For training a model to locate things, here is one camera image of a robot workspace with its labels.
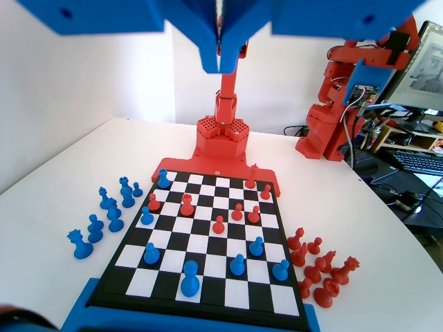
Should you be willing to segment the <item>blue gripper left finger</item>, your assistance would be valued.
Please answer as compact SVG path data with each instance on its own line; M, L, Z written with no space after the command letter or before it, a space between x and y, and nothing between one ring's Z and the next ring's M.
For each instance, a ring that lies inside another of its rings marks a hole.
M199 49L203 70L218 73L216 1L165 1L164 17Z

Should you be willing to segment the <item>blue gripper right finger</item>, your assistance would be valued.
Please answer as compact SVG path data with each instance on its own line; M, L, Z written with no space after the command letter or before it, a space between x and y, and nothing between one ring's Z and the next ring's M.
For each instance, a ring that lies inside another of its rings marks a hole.
M240 48L271 21L275 1L223 1L221 10L221 73L236 69Z

